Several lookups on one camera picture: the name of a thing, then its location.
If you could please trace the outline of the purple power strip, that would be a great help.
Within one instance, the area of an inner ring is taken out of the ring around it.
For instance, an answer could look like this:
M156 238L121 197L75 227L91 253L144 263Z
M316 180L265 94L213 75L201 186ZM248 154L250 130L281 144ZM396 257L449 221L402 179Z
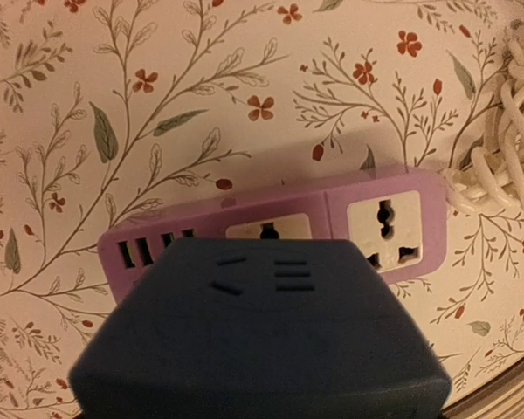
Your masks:
M134 215L97 244L115 301L181 237L348 239L387 284L435 271L447 250L446 187L401 166L295 181Z

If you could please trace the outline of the dark blue cube socket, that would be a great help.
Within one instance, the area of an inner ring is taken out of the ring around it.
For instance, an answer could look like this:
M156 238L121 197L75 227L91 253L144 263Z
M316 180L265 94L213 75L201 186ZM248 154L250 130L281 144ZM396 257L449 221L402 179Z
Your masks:
M451 391L347 240L174 242L68 381L87 418L435 418Z

